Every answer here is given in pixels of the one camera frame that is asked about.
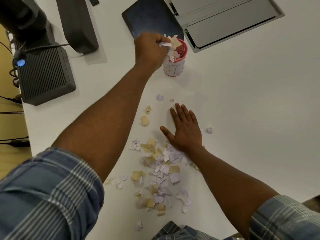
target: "forearm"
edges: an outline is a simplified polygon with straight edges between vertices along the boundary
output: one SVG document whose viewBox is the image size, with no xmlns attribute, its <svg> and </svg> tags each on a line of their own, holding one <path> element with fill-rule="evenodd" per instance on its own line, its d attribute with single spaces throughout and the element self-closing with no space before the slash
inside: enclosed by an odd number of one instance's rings
<svg viewBox="0 0 320 240">
<path fill-rule="evenodd" d="M 188 155 L 200 169 L 226 217 L 248 239 L 251 216 L 267 199 L 278 193 L 215 157 L 202 146 L 195 146 Z"/>
<path fill-rule="evenodd" d="M 102 181 L 120 157 L 144 87 L 153 71 L 135 66 L 105 96 L 85 110 L 52 146 L 88 162 Z"/>
</svg>

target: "finger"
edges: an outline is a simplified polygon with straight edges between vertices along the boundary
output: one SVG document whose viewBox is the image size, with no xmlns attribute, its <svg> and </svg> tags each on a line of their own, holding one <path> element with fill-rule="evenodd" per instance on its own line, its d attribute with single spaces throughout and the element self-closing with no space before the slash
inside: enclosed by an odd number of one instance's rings
<svg viewBox="0 0 320 240">
<path fill-rule="evenodd" d="M 198 125 L 197 117 L 196 117 L 196 115 L 194 114 L 194 112 L 193 112 L 192 110 L 190 110 L 189 113 L 190 113 L 192 122 L 193 122 L 194 124 Z"/>
<path fill-rule="evenodd" d="M 184 115 L 186 116 L 186 120 L 192 122 L 191 115 L 190 115 L 188 109 L 186 108 L 186 106 L 183 104 L 183 105 L 181 105 L 181 108 L 182 108 Z"/>
<path fill-rule="evenodd" d="M 186 121 L 187 120 L 186 116 L 185 116 L 184 112 L 182 111 L 182 109 L 181 109 L 181 107 L 180 107 L 180 105 L 178 103 L 176 103 L 176 109 L 177 109 L 177 113 L 178 113 L 178 116 L 179 116 L 180 120 L 182 122 Z"/>
<path fill-rule="evenodd" d="M 171 113 L 171 116 L 173 118 L 173 121 L 174 121 L 174 124 L 175 124 L 176 128 L 178 128 L 178 125 L 181 123 L 181 120 L 180 120 L 179 116 L 177 115 L 177 113 L 174 110 L 174 108 L 170 108 L 170 113 Z"/>
<path fill-rule="evenodd" d="M 162 131 L 162 133 L 165 135 L 166 138 L 168 138 L 169 142 L 171 143 L 172 141 L 174 141 L 174 135 L 164 126 L 160 127 L 160 130 Z"/>
<path fill-rule="evenodd" d="M 165 36 L 161 35 L 161 34 L 158 34 L 158 33 L 155 33 L 154 34 L 155 36 L 155 40 L 157 43 L 161 43 L 161 42 L 165 42 L 165 43 L 171 43 L 171 40 L 166 38 Z"/>
</svg>

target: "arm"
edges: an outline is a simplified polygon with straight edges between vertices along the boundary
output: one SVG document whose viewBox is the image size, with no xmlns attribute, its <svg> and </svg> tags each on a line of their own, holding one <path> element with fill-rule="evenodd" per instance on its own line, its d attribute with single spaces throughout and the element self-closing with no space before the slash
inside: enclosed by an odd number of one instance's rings
<svg viewBox="0 0 320 240">
<path fill-rule="evenodd" d="M 136 64 L 105 96 L 85 110 L 52 146 L 85 161 L 105 181 L 126 144 L 143 89 L 168 53 L 159 34 L 143 33 L 135 41 Z"/>
<path fill-rule="evenodd" d="M 201 131 L 195 114 L 188 111 L 185 105 L 180 107 L 178 103 L 176 109 L 177 113 L 170 108 L 176 125 L 175 135 L 163 126 L 161 131 L 174 147 L 186 152 L 198 166 L 226 217 L 248 239 L 251 216 L 260 205 L 278 193 L 209 153 L 202 146 Z"/>
</svg>

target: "blue light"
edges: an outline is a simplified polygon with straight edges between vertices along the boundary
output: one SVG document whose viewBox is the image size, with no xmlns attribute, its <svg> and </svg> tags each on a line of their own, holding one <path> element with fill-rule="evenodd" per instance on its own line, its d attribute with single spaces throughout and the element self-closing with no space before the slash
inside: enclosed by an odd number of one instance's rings
<svg viewBox="0 0 320 240">
<path fill-rule="evenodd" d="M 23 60 L 23 59 L 17 61 L 17 65 L 18 65 L 19 67 L 23 67 L 25 64 L 26 64 L 26 61 Z"/>
</svg>

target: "plaid shirt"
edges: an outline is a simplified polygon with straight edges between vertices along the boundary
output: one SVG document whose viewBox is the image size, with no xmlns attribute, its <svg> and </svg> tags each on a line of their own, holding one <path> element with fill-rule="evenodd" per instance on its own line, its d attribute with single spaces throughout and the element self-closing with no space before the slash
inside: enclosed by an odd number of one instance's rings
<svg viewBox="0 0 320 240">
<path fill-rule="evenodd" d="M 103 199 L 102 182 L 85 161 L 49 148 L 0 181 L 0 239 L 85 239 L 97 222 Z M 173 222 L 157 238 L 214 239 Z M 252 216 L 250 239 L 318 240 L 320 214 L 287 196 L 275 196 Z"/>
</svg>

